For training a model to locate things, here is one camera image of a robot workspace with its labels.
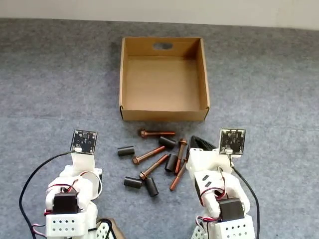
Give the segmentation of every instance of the black cylinder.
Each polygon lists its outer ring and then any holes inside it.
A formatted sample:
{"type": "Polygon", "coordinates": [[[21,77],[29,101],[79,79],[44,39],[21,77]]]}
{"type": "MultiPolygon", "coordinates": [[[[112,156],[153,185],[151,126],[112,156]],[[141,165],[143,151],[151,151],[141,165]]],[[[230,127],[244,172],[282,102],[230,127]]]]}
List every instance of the black cylinder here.
{"type": "Polygon", "coordinates": [[[175,154],[170,154],[168,160],[166,161],[165,170],[167,172],[174,172],[176,169],[178,156],[175,154]]]}
{"type": "Polygon", "coordinates": [[[163,136],[159,137],[159,143],[167,148],[174,148],[176,141],[172,139],[165,138],[163,136]]]}
{"type": "Polygon", "coordinates": [[[126,156],[126,155],[134,155],[134,146],[126,146],[122,148],[118,148],[118,155],[119,156],[126,156]]]}
{"type": "Polygon", "coordinates": [[[141,188],[143,184],[143,181],[139,178],[131,178],[131,177],[125,177],[124,179],[124,185],[133,187],[133,188],[141,188]]]}
{"type": "Polygon", "coordinates": [[[147,178],[145,180],[145,184],[151,197],[155,197],[157,194],[159,194],[153,178],[147,178]]]}

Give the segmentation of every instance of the circuit board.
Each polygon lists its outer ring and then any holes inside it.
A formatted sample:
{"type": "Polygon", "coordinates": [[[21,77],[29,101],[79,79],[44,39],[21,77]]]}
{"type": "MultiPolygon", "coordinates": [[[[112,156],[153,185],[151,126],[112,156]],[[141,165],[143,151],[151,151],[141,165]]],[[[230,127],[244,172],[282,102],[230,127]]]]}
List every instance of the circuit board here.
{"type": "Polygon", "coordinates": [[[219,154],[244,153],[246,130],[222,128],[220,131],[219,154]]]}
{"type": "Polygon", "coordinates": [[[71,150],[82,148],[81,153],[94,154],[97,135],[98,133],[93,131],[74,130],[71,150]]]}

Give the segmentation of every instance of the open cardboard box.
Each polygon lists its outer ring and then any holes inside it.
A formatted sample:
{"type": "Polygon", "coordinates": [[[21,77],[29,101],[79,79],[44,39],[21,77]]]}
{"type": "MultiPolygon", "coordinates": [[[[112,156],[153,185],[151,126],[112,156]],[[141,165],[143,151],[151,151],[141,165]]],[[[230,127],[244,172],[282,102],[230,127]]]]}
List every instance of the open cardboard box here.
{"type": "Polygon", "coordinates": [[[200,37],[122,40],[120,111],[123,120],[205,120],[209,91],[200,37]]]}

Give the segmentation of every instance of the copper bolt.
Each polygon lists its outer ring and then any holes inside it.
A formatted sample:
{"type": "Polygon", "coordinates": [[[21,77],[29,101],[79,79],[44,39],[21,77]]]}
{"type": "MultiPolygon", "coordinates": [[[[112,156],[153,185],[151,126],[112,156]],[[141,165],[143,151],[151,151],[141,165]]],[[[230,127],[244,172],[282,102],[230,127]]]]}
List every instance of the copper bolt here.
{"type": "Polygon", "coordinates": [[[139,135],[142,138],[146,138],[149,136],[173,136],[175,132],[173,131],[146,131],[144,128],[140,129],[139,135]]]}
{"type": "Polygon", "coordinates": [[[186,145],[187,145],[187,140],[184,138],[181,138],[179,140],[179,151],[178,151],[177,163],[175,168],[175,174],[179,172],[181,159],[183,158],[184,148],[186,147],[186,145]]]}
{"type": "Polygon", "coordinates": [[[171,183],[171,185],[170,185],[170,188],[169,188],[169,189],[170,189],[171,191],[174,191],[174,190],[175,190],[177,184],[179,183],[180,178],[182,177],[183,173],[185,172],[185,170],[186,170],[186,163],[187,163],[187,161],[186,161],[186,159],[184,159],[184,164],[183,164],[182,168],[180,169],[180,171],[178,172],[178,174],[177,174],[177,176],[175,177],[174,181],[173,181],[173,182],[171,183]]]}
{"type": "Polygon", "coordinates": [[[146,154],[142,155],[142,156],[139,156],[139,157],[136,157],[134,156],[134,158],[132,159],[133,163],[135,165],[139,165],[141,162],[143,162],[144,160],[164,151],[165,149],[165,146],[161,146],[161,147],[158,147],[150,152],[147,152],[146,154]]]}
{"type": "Polygon", "coordinates": [[[164,154],[158,161],[156,161],[154,164],[152,164],[151,167],[149,167],[145,172],[140,173],[140,178],[145,180],[150,173],[152,173],[158,166],[160,166],[164,161],[168,159],[168,155],[164,154]]]}

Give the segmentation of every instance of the box handle hole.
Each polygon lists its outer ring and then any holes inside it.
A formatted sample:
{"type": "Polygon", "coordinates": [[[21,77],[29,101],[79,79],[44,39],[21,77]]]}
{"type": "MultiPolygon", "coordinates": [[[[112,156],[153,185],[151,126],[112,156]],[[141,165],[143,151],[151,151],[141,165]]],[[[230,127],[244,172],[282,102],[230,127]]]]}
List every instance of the box handle hole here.
{"type": "Polygon", "coordinates": [[[170,42],[155,42],[153,44],[155,50],[170,50],[173,48],[173,43],[170,42]]]}

